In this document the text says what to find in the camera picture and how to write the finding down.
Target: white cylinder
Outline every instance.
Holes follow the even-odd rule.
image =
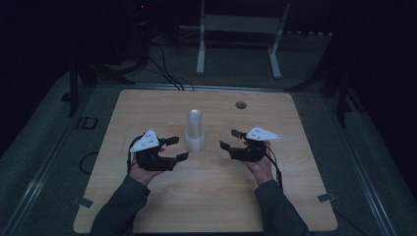
[[[205,147],[205,131],[201,110],[193,109],[187,113],[185,147],[189,152],[199,152]]]

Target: person's left hand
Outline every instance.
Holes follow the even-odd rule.
[[[134,165],[132,165],[130,172],[129,172],[129,176],[138,181],[141,182],[144,185],[148,185],[148,183],[150,182],[150,180],[152,180],[156,175],[161,174],[163,171],[147,171],[144,170],[143,168],[139,167],[138,163],[136,163],[136,159],[133,158],[132,159],[132,164],[135,163]]]

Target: person's right hand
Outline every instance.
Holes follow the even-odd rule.
[[[265,141],[265,144],[270,148],[270,142]],[[248,166],[248,169],[254,174],[255,179],[257,180],[258,186],[264,184],[266,181],[273,179],[270,160],[264,156],[261,160],[256,162],[242,161]]]

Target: gray floor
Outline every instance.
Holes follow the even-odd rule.
[[[210,38],[207,47],[206,71],[196,75],[198,44],[192,36],[183,37],[179,44],[167,43],[161,37],[166,66],[171,75],[186,79],[195,89],[268,90],[281,92],[312,76],[329,38],[319,35],[301,37],[285,35],[278,49],[282,79],[272,77],[267,50],[262,44],[247,45],[242,41],[227,48]],[[150,56],[162,65],[161,52],[152,47]],[[152,64],[147,69],[156,71]],[[96,88],[81,87],[81,104],[75,118],[68,118],[69,104],[60,102],[68,91],[68,75],[61,78],[38,106],[32,118],[14,143],[0,159],[0,229],[14,219],[13,235],[78,235],[72,229],[78,206],[71,203],[83,195],[89,176],[79,168],[83,156],[98,151],[111,117],[117,96],[122,89],[174,89],[154,73],[141,71],[129,77],[134,86],[108,82],[103,76]],[[361,235],[351,223],[367,235],[384,235],[380,215],[375,212],[373,196],[358,174],[360,166],[377,193],[378,200],[390,220],[396,235],[417,235],[417,205],[392,162],[384,142],[365,112],[346,113],[347,128],[342,129],[334,118],[333,98],[323,98],[314,84],[300,92],[291,93],[300,114],[313,154],[328,193],[337,199],[333,208],[349,221],[336,216],[338,227],[332,232],[314,235]],[[79,117],[98,119],[94,130],[76,129]],[[45,183],[32,196],[32,205],[23,210],[23,217],[12,217],[33,183],[45,159],[55,157],[49,166]],[[93,167],[89,158],[85,169]]]

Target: hand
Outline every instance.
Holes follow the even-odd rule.
[[[270,148],[270,142],[265,141],[265,144]],[[254,174],[255,179],[257,180],[258,186],[264,184],[266,181],[273,179],[270,160],[267,157],[263,157],[261,160],[256,162],[242,161],[246,164],[248,169]]]
[[[132,167],[129,172],[129,176],[133,178],[134,180],[144,184],[148,185],[150,180],[152,180],[156,175],[161,174],[163,171],[148,171],[141,167],[139,167],[138,163],[136,162],[136,159],[132,159]]]

